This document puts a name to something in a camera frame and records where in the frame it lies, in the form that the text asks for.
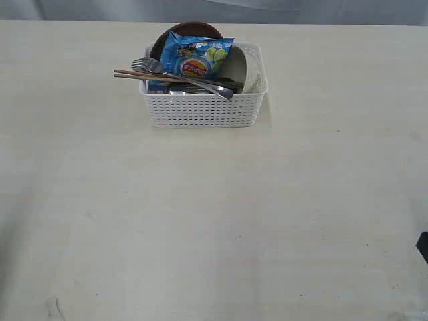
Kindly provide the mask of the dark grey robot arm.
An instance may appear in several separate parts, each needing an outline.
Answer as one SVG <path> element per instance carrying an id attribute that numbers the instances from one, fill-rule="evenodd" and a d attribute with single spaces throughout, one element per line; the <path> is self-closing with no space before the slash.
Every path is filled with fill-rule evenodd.
<path id="1" fill-rule="evenodd" d="M 416 248 L 421 254 L 426 263 L 428 263 L 428 232 L 424 231 L 420 234 L 417 242 Z"/>

